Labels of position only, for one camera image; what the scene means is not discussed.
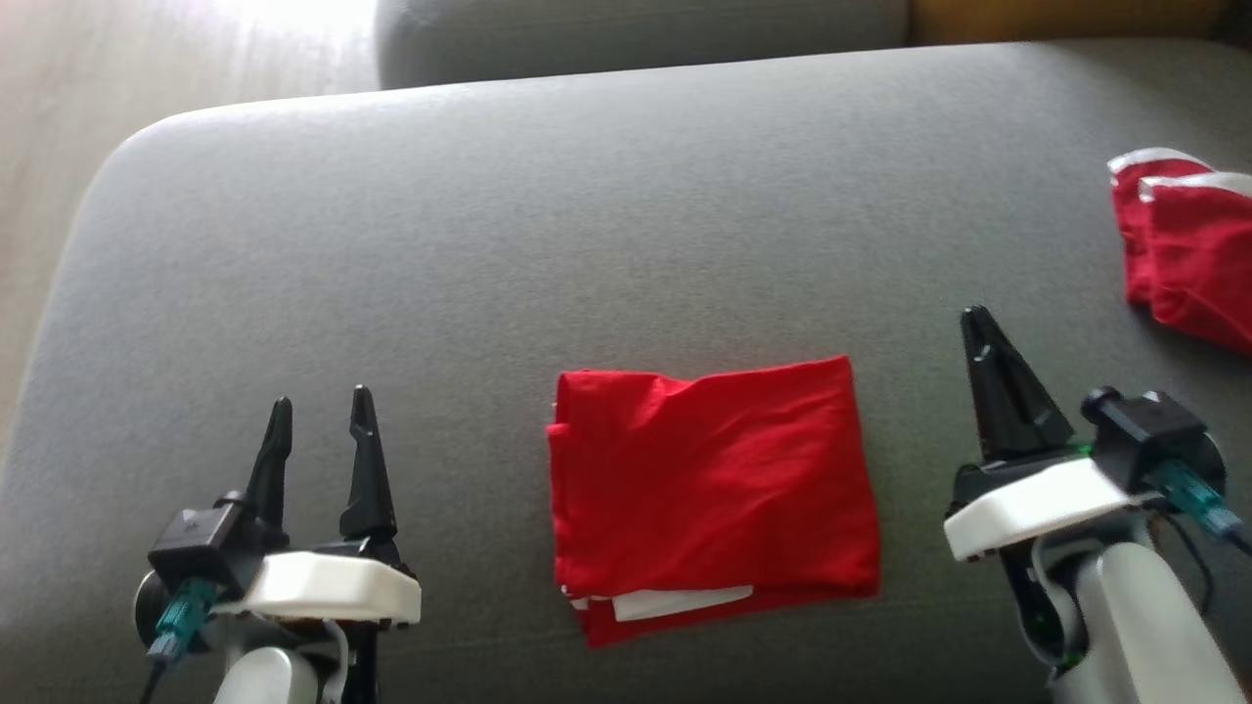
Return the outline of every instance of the gray sofa cushion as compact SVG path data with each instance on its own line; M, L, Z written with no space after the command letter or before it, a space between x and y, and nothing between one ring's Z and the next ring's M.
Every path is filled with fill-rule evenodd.
M906 0L379 0L383 88L899 46Z
M1248 114L1246 54L1111 40L262 103L144 130L83 205L19 410L6 696L134 700L144 554L174 510L243 485L280 393L288 529L334 537L358 382L426 588L424 621L383 645L392 700L1042 694L1000 570L955 564L940 530L978 452L958 313L990 306L1075 425L1096 385L1176 395L1252 516L1252 367L1127 308L1104 170L1153 144L1252 169ZM557 373L840 353L881 596L588 653L552 575ZM1206 552L1213 628L1249 671L1252 564ZM218 676L190 663L168 695L207 701Z

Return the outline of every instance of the red cloth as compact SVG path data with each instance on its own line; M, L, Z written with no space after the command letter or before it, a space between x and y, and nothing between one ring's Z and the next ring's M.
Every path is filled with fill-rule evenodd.
M548 443L556 577L571 600L754 586L639 621L591 600L578 615L592 646L878 593L878 515L846 357L694 382L568 372Z
M1118 157L1109 169L1127 301L1252 355L1252 177L1159 148Z

